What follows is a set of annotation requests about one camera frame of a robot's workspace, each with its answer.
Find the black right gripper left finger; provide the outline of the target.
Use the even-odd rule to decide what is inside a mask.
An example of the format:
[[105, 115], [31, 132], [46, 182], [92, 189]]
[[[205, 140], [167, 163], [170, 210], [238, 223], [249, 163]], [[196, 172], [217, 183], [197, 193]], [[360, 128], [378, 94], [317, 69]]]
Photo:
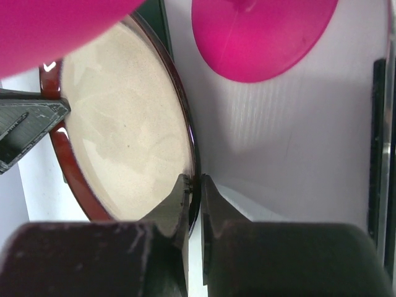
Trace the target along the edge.
[[188, 295], [189, 177], [180, 174], [170, 194], [136, 225], [138, 296]]

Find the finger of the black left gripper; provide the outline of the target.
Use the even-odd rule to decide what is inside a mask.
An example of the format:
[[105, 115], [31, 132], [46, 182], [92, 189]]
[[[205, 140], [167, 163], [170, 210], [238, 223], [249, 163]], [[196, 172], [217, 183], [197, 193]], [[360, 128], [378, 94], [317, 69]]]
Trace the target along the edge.
[[40, 93], [1, 89], [1, 174], [11, 169], [71, 107], [63, 100], [50, 100]]

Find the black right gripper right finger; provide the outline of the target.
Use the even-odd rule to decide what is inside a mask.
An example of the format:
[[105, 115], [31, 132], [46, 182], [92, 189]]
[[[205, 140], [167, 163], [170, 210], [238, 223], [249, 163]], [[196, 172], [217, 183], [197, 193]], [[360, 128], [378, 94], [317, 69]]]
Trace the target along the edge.
[[208, 285], [215, 238], [219, 237], [223, 226], [229, 220], [249, 222], [239, 210], [231, 205], [219, 192], [208, 174], [201, 176], [201, 243], [203, 284]]

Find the red rimmed cream plate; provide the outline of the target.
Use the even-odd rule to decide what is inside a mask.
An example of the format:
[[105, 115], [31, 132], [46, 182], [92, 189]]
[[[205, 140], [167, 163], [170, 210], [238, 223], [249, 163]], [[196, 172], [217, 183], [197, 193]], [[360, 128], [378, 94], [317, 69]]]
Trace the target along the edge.
[[188, 104], [172, 59], [139, 14], [39, 68], [41, 93], [71, 112], [50, 134], [68, 186], [92, 221], [143, 219], [197, 174]]

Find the pink plastic goblet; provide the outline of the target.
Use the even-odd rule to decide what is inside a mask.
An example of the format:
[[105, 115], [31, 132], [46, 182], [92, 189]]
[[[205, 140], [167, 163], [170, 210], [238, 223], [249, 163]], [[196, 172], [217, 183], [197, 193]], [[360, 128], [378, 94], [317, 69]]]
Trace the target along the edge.
[[[309, 53], [336, 6], [336, 1], [193, 1], [192, 31], [214, 72], [237, 82], [262, 82]], [[169, 46], [163, 1], [2, 1], [1, 77], [59, 59], [135, 11]]]

